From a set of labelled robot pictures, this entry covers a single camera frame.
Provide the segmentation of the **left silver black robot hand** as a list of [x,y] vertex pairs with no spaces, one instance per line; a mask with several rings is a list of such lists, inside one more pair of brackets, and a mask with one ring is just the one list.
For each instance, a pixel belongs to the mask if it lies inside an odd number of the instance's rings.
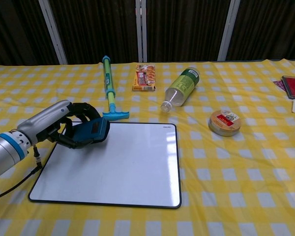
[[100,129],[90,134],[83,130],[92,129],[94,123],[98,128],[108,127],[98,111],[90,104],[63,100],[23,121],[16,130],[23,133],[32,146],[48,139],[76,149],[106,139],[105,130]]

